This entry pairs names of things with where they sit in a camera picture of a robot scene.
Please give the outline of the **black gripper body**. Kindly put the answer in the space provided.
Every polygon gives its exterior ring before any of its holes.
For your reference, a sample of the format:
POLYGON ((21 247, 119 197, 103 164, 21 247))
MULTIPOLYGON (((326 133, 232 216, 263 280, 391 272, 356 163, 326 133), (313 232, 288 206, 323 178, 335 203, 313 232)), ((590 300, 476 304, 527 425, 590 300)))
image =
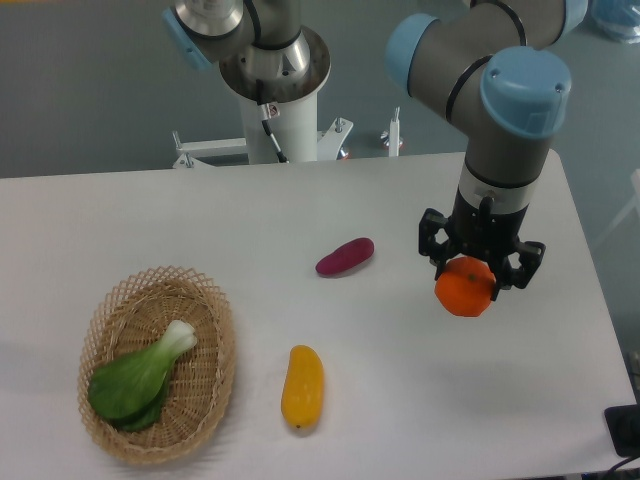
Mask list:
POLYGON ((464 163, 450 217, 451 240, 460 252, 484 261, 515 253, 537 184, 538 179, 524 186, 496 186, 464 163))

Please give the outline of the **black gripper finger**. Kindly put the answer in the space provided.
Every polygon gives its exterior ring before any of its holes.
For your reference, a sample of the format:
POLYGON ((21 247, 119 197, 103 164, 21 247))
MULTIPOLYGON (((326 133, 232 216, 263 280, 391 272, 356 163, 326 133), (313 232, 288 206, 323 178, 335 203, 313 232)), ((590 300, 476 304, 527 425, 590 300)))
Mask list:
POLYGON ((525 289, 540 267, 546 245, 537 241, 516 240, 512 246, 490 258, 490 270, 495 284, 491 300, 496 301, 502 290, 525 289))
POLYGON ((451 227, 450 218, 432 208, 425 210, 418 225, 418 252, 436 268, 435 280, 444 273, 447 263, 458 255, 451 227))

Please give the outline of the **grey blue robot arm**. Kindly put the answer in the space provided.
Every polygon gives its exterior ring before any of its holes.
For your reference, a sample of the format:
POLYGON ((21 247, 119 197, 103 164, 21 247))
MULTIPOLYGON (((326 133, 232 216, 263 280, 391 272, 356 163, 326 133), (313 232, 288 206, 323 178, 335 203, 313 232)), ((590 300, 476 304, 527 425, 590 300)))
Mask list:
MULTIPOLYGON (((545 247, 519 237, 571 75, 549 46, 584 18, 584 1, 474 1, 442 23, 403 20, 385 50, 389 77, 468 140, 453 210, 427 210, 418 250, 438 273, 458 255, 485 262, 494 288, 523 289, 545 247)), ((317 95, 330 72, 324 40, 296 1, 176 1, 162 15, 186 61, 217 65, 240 101, 253 164, 320 159, 317 95)))

